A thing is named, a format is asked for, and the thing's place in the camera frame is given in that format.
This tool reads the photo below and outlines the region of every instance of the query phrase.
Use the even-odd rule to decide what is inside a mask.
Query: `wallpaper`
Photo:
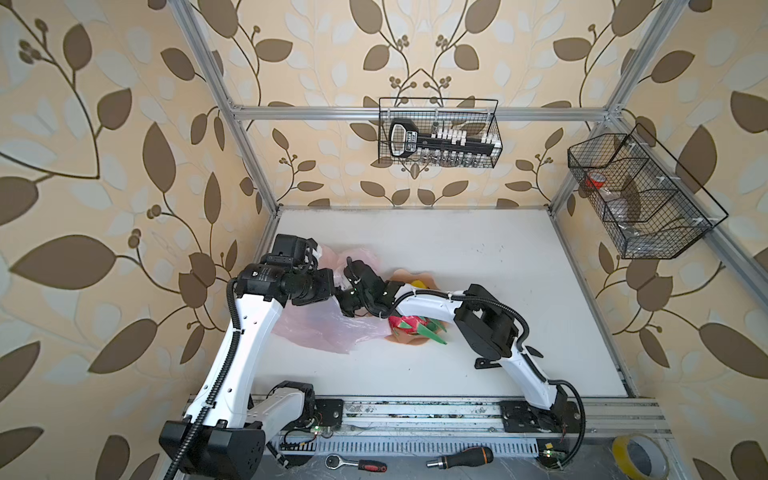
[[[310,207],[540,207],[567,170],[584,122],[501,122],[494,168],[444,168],[378,158],[372,123],[253,121],[246,129],[279,204]]]
[[[262,235],[161,6],[0,1],[0,477],[150,478]]]
[[[767,19],[762,1],[690,2],[624,112],[713,192],[731,215],[720,228],[764,266]],[[690,471],[768,478],[768,313],[704,242],[675,260],[619,260],[581,195],[558,219],[631,376],[658,399]]]
[[[238,104],[474,96],[512,107],[601,107],[660,2],[190,4]]]

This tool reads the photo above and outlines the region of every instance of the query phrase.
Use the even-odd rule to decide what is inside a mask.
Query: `pink plastic bag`
[[[333,269],[333,281],[342,288],[349,287],[343,273],[347,257],[362,260],[370,265],[374,272],[379,269],[379,259],[368,250],[356,248],[336,254],[328,246],[322,247],[323,255],[320,257],[319,268]],[[387,319],[370,315],[355,318],[344,316],[339,302],[331,297],[324,302],[305,306],[294,306],[289,302],[272,333],[299,346],[333,353],[349,353],[358,342],[384,338],[392,331]]]

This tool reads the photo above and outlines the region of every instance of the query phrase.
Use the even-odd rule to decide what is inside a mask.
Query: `robotic arm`
[[[311,425],[314,391],[310,384],[282,382],[258,406],[250,390],[263,344],[290,300],[302,306],[334,296],[346,316],[365,308],[387,318],[425,316],[455,323],[472,349],[488,360],[498,360],[520,386],[543,430],[561,429],[567,396],[562,380],[548,379],[524,349],[528,324],[512,308],[500,303],[482,286],[462,292],[421,290],[403,282],[378,277],[361,260],[347,260],[345,277],[352,287],[333,285],[331,269],[317,268],[322,254],[312,239],[277,235],[271,253],[247,266],[227,284],[232,322],[197,397],[181,421],[166,422],[160,444],[172,458],[165,475],[171,480],[181,469],[215,478],[250,479],[264,448],[281,429]],[[579,408],[583,415],[581,400]],[[570,461],[583,437],[561,463]]]

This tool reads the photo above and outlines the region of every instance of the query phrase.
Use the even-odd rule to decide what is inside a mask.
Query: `yellow object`
[[[649,475],[641,472],[632,462],[628,450],[630,442],[637,443],[648,455],[650,459]],[[611,451],[614,454],[616,465],[632,480],[664,480],[667,474],[669,474],[669,462],[661,447],[640,433],[616,437],[614,444],[611,446]]]

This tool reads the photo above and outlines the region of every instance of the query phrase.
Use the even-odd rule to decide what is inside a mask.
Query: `black tool holder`
[[[379,99],[379,159],[403,166],[495,167],[504,148],[496,121],[498,101],[434,100]]]
[[[673,174],[652,148],[670,159]],[[568,168],[624,259],[675,258],[728,217],[641,124],[629,134],[602,134],[568,148]]]

